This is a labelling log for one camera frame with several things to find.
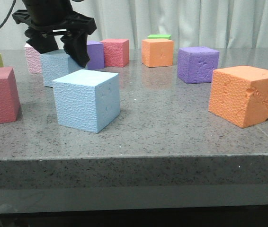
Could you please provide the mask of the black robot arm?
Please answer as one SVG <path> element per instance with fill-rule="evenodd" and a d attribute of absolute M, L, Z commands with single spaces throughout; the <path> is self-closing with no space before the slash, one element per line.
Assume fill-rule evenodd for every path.
<path fill-rule="evenodd" d="M 55 51 L 56 35 L 63 49 L 81 67 L 89 62 L 87 37 L 96 29 L 95 19 L 75 12 L 69 0 L 24 0 L 24 10 L 12 14 L 17 24 L 28 25 L 27 43 L 40 54 Z"/>

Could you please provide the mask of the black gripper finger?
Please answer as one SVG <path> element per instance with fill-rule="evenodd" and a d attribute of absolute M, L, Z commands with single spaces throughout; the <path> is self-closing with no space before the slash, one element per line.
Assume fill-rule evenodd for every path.
<path fill-rule="evenodd" d="M 59 49 L 53 36 L 43 37 L 39 31 L 32 28 L 28 28 L 25 31 L 25 36 L 28 38 L 26 43 L 32 46 L 40 54 Z"/>
<path fill-rule="evenodd" d="M 63 35 L 63 49 L 71 58 L 81 67 L 85 68 L 89 62 L 87 53 L 87 36 L 88 34 L 81 30 L 71 31 L 67 35 Z"/>

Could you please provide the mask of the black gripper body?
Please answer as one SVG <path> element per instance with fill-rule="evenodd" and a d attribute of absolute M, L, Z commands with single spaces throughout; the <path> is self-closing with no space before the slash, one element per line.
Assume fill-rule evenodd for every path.
<path fill-rule="evenodd" d="M 27 10 L 18 10 L 12 14 L 17 24 L 28 26 L 25 36 L 32 38 L 40 36 L 47 38 L 55 35 L 69 35 L 71 32 L 84 32 L 91 35 L 97 28 L 93 18 L 71 11 L 67 15 L 55 18 L 54 15 L 44 12 L 31 15 Z"/>

